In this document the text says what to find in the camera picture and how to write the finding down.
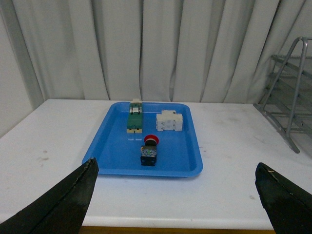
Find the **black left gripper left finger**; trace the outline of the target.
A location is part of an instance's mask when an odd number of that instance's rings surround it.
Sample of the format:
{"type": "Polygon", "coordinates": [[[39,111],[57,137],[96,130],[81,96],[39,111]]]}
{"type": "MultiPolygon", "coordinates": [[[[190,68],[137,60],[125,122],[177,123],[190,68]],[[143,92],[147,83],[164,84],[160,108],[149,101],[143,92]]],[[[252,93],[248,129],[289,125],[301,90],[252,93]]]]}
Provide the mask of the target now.
{"type": "Polygon", "coordinates": [[[88,210],[98,164],[83,163],[33,203],[0,225],[2,234],[77,234],[88,210]]]}

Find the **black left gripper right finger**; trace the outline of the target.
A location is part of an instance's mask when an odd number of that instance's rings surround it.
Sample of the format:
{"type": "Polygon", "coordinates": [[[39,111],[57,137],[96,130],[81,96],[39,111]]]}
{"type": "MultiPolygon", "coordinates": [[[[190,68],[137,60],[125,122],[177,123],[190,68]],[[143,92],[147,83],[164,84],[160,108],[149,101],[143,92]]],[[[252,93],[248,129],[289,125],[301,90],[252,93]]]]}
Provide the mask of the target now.
{"type": "Polygon", "coordinates": [[[312,195],[260,162],[255,185],[263,208],[277,234],[312,232],[312,195]]]}

